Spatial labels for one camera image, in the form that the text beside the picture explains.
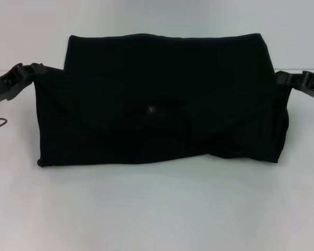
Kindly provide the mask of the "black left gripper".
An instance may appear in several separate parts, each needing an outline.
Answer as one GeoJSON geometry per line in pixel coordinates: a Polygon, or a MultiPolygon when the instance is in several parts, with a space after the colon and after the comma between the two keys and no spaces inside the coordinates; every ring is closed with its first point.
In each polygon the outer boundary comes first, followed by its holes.
{"type": "Polygon", "coordinates": [[[11,70],[0,76],[0,102],[14,99],[32,83],[32,79],[46,73],[47,68],[42,63],[16,64],[11,70]]]}

